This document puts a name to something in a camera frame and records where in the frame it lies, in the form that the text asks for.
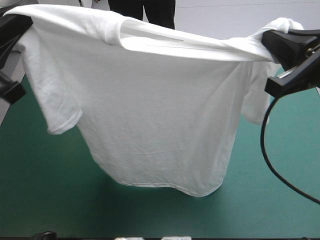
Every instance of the green tabletop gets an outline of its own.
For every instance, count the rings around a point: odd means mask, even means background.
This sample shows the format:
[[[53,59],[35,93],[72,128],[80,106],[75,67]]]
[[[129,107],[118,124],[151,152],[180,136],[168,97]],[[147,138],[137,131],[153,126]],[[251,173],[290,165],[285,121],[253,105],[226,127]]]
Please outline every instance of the green tabletop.
[[[28,81],[0,127],[0,236],[299,238],[320,237],[320,205],[269,171],[260,126],[241,119],[223,185],[197,198],[171,188],[114,182],[93,161],[80,131],[49,135]],[[320,198],[320,97],[281,99],[266,129],[278,171]]]

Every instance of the black pants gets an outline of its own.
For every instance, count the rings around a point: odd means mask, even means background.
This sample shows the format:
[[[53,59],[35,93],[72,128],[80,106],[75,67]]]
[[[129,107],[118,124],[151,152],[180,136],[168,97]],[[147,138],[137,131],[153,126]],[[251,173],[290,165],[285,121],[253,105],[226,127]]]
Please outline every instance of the black pants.
[[[176,0],[108,0],[110,10],[142,20],[143,7],[149,23],[175,29]]]

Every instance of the white t-shirt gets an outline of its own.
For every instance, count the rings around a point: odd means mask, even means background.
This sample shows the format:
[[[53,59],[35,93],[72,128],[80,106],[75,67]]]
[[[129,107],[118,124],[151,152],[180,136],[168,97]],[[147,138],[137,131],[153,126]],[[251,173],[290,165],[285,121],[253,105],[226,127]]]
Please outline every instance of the white t-shirt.
[[[278,18],[251,36],[217,40],[82,7],[6,14],[34,22],[18,48],[49,133],[77,125],[118,183],[198,197],[222,184],[241,112],[262,122],[266,79],[280,67],[262,33],[302,29]]]

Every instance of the black clamp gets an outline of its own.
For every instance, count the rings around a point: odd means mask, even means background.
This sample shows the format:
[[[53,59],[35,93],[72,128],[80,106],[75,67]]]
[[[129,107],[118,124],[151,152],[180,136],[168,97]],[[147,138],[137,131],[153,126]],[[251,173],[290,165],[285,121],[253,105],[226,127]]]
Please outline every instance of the black clamp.
[[[269,30],[261,42],[285,70],[267,79],[267,93],[282,97],[320,86],[320,30]]]

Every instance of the t-shirt sleeve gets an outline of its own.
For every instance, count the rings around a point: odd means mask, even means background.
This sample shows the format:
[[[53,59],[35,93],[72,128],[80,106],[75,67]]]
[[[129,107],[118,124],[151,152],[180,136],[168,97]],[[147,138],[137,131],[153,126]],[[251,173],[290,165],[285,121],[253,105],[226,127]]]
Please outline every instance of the t-shirt sleeve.
[[[20,38],[17,47],[46,120],[48,133],[57,135],[73,128],[83,112],[64,79],[57,59],[50,54],[33,27]]]
[[[265,92],[267,78],[274,76],[281,68],[273,62],[253,62],[249,70],[249,83],[244,96],[241,113],[253,124],[261,125],[270,104],[270,95]]]

